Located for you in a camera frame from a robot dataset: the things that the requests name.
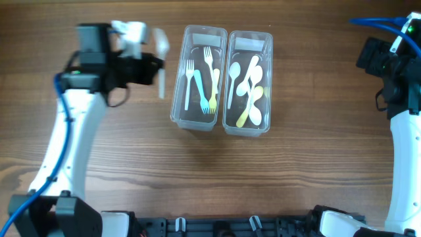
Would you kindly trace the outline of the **yellow plastic fork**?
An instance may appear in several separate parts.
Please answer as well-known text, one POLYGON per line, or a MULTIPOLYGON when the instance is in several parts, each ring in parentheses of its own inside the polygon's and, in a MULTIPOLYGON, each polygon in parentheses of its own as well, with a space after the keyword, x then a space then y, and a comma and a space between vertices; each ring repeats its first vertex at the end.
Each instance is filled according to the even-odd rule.
POLYGON ((210 107, 210 114, 215 114, 216 112, 216 95, 218 93, 218 81, 220 78, 220 70, 219 69, 214 69, 213 70, 213 74, 214 74, 214 78, 212 81, 212 92, 211 92, 211 97, 209 100, 209 107, 210 107))

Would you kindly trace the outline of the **white plastic fork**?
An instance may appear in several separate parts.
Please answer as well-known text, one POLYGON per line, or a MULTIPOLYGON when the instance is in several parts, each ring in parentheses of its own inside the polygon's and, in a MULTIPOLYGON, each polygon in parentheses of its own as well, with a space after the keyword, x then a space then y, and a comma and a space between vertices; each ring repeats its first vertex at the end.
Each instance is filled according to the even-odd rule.
POLYGON ((187 111, 189 108, 190 85, 191 85, 191 79, 193 78, 193 74, 194 74, 194 61, 188 60, 187 65, 186 65, 187 86, 186 86, 185 104, 184 104, 185 111, 187 111))
MULTIPOLYGON (((170 44, 166 33, 160 28, 153 28, 153 36, 155 39, 155 51, 157 57, 162 61, 165 61, 165 58, 170 50, 170 44)), ((165 69, 161 68, 158 71, 159 74, 159 98, 164 99, 165 97, 165 69)))
POLYGON ((205 91, 204 91, 203 81, 202 81, 202 78, 201 78, 200 71, 194 70, 193 76, 194 76, 195 83, 197 85, 197 89, 198 89, 199 96, 200 96, 201 110, 202 110, 203 114, 207 115, 210 112, 210 107, 209 107, 209 102, 205 97, 205 91))
POLYGON ((211 48, 209 46, 204 47, 203 49, 204 52, 204 60, 205 62, 208 64, 209 70, 210 70, 210 77, 211 80, 213 81, 214 78, 214 74, 213 74, 213 56, 212 56, 212 52, 211 52, 211 48))

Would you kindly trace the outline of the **white plastic spoon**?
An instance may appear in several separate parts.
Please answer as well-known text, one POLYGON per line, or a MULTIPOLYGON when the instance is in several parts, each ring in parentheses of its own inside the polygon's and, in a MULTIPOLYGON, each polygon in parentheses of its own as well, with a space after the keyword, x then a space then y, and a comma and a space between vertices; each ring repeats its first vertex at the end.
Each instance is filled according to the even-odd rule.
POLYGON ((250 110, 249 110, 249 118, 250 118, 251 122, 256 126, 261 124, 262 113, 255 106, 255 102, 262 97, 263 91, 264 91, 264 89, 263 89, 262 86, 257 86, 252 92, 248 93, 249 95, 251 95, 253 97, 252 102, 251 102, 251 107, 250 107, 250 110))
POLYGON ((234 94, 234 84, 235 84, 235 79, 239 76, 241 72, 241 66, 238 62, 234 62, 229 70, 229 76, 231 78, 231 84, 230 84, 230 90, 229 90, 229 94, 228 94, 228 109, 231 109, 232 106, 232 98, 233 98, 233 94, 234 94))
POLYGON ((257 65, 253 73, 251 74, 251 89, 249 93, 249 98, 247 102, 247 112, 249 112, 249 109, 251 108, 251 102, 253 100, 253 91, 255 89, 255 86, 262 80, 262 67, 260 65, 257 65))
POLYGON ((253 55, 251 57, 249 66, 248 66, 246 74, 245 74, 245 77, 244 77, 243 81, 237 86, 237 89, 236 89, 236 95, 237 96, 239 96, 239 97, 244 96, 249 91, 248 80, 250 78, 250 75, 251 75, 253 69, 257 66, 258 61, 259 61, 258 55, 253 55))

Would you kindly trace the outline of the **yellow plastic spoon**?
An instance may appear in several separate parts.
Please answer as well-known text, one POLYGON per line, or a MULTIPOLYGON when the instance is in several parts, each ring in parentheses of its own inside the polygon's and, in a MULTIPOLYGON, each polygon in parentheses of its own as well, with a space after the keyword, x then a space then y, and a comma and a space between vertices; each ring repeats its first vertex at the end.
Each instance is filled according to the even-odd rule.
POLYGON ((236 126, 238 128, 243 127, 243 125, 245 124, 247 118, 249 118, 249 112, 247 112, 247 108, 244 110, 244 112, 242 112, 242 114, 240 115, 240 117, 238 118, 237 122, 236 122, 236 126))

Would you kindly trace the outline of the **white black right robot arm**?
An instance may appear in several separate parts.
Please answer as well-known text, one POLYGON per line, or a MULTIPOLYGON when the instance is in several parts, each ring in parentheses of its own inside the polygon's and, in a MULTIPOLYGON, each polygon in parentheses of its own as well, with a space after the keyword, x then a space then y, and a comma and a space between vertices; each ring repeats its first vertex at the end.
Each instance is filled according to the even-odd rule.
POLYGON ((357 67, 382 79, 377 92, 386 103, 393 138, 393 184, 384 230, 376 230, 350 214, 316 206, 305 232, 319 236, 420 235, 420 13, 406 17, 352 18, 351 23, 378 28, 394 42, 368 38, 357 67))

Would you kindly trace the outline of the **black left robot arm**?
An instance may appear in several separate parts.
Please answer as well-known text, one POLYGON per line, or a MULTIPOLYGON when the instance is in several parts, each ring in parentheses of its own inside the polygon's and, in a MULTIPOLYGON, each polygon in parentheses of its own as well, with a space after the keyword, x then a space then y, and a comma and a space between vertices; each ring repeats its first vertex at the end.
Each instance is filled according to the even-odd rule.
POLYGON ((143 22, 83 23, 80 49, 53 82, 57 114, 41 167, 25 195, 12 196, 3 232, 21 236, 146 236, 131 211, 96 211, 85 202, 91 147, 110 93, 130 84, 159 83, 164 97, 164 30, 143 22))

